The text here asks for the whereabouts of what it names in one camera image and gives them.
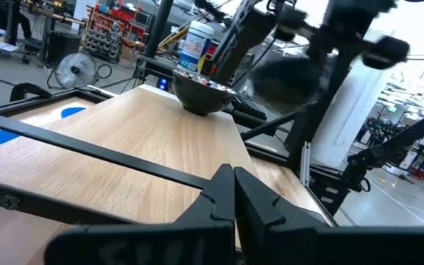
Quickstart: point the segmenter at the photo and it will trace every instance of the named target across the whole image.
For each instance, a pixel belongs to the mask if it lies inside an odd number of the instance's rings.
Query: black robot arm
[[[218,11],[211,3],[209,3],[207,0],[195,0],[194,4],[198,8],[203,8],[207,10],[210,14],[213,15],[216,21],[222,21],[225,17],[225,13]]]
[[[342,177],[346,179],[351,189],[361,191],[361,181],[367,170],[381,168],[386,162],[396,158],[403,148],[424,137],[424,119],[403,132],[397,134],[383,144],[372,146],[356,155],[347,158],[348,165]]]

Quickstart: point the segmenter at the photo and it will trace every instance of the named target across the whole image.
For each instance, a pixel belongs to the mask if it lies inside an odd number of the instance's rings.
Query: gray floor
[[[340,225],[357,226],[424,226],[424,180],[410,177],[411,184],[383,169],[366,174],[370,192],[347,195],[335,220]]]
[[[127,62],[121,62],[120,66],[112,65],[113,74],[108,79],[101,79],[96,85],[103,86],[110,83],[127,79],[132,76],[132,70],[126,69]],[[10,54],[3,56],[0,60],[0,105],[9,102],[10,84],[20,82],[32,82],[46,88],[46,80],[49,72],[37,59],[33,59],[29,65],[24,65],[20,61],[20,56]],[[127,82],[106,88],[114,93],[120,93]],[[127,85],[127,89],[132,87],[132,83]],[[278,115],[264,110],[269,119],[275,119]],[[281,154],[288,152],[283,146],[287,134],[278,132],[275,137],[260,135],[252,139],[262,146],[267,146]],[[369,172],[367,178],[372,184],[369,193],[351,192],[344,201],[340,211],[335,215],[335,219],[340,225],[358,226],[420,226],[424,225],[424,188],[423,183],[410,183],[398,180],[395,187],[388,183],[395,183],[395,177],[377,169]]]

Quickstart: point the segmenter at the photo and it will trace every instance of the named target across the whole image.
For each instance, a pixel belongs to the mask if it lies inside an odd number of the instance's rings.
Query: wooden tabletop
[[[231,116],[196,116],[152,91],[144,85],[46,128],[206,179],[223,163],[255,174]],[[173,222],[199,194],[22,137],[0,146],[0,183],[145,223]]]
[[[88,109],[60,120],[67,107]],[[67,99],[13,118],[200,177],[210,178],[222,163],[244,166],[291,203],[322,214],[290,169],[250,159],[228,114],[195,116],[156,88],[142,86],[95,106]],[[138,222],[174,221],[199,193],[25,138],[0,146],[0,182]],[[42,264],[44,246],[67,228],[0,208],[0,264]]]

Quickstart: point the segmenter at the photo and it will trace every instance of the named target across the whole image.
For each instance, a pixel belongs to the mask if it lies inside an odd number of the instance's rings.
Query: cable
[[[197,10],[199,10],[200,15],[205,19],[205,23],[209,23],[213,21],[212,19],[209,19],[207,17],[207,14],[204,14],[204,12],[200,8],[197,8]]]
[[[109,70],[109,74],[106,74],[105,76],[101,77],[101,75],[99,74],[99,71],[101,71],[101,69],[105,67],[107,67],[107,69]],[[100,79],[107,79],[112,74],[112,67],[110,67],[107,63],[103,63],[97,67],[96,74]]]
[[[364,179],[362,179],[362,181],[367,184],[367,188],[364,188],[363,185],[361,184],[361,190],[366,191],[366,192],[371,191],[371,183],[369,182],[369,180],[367,178],[364,178]]]
[[[276,38],[272,39],[271,43],[266,47],[266,49],[264,50],[264,52],[261,54],[261,56],[251,65],[251,67],[249,67],[247,69],[247,71],[245,71],[239,78],[235,79],[233,81],[233,84],[230,86],[230,88],[233,88],[233,86],[236,85],[236,83],[238,83],[243,77],[245,77],[246,75],[248,75],[248,73],[251,71],[251,69],[253,69],[261,59],[263,59],[264,55],[269,51],[269,49],[271,48],[272,44],[274,44]]]
[[[124,88],[122,88],[121,93],[124,93],[125,88],[127,88],[127,86],[130,84],[130,81],[132,81],[133,79],[130,79],[129,82],[127,82],[127,84],[125,84]]]

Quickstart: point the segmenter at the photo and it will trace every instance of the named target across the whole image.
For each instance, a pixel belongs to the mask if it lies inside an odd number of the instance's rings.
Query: desk
[[[222,163],[243,166],[290,202],[323,215],[292,171],[249,157],[230,115],[195,116],[174,96],[148,85],[43,127],[204,178]],[[0,146],[0,183],[145,223],[174,221],[199,194],[26,138]],[[46,241],[60,229],[52,221],[48,226]],[[28,230],[25,237],[37,238],[36,232]],[[8,240],[17,244],[17,237],[1,242]]]

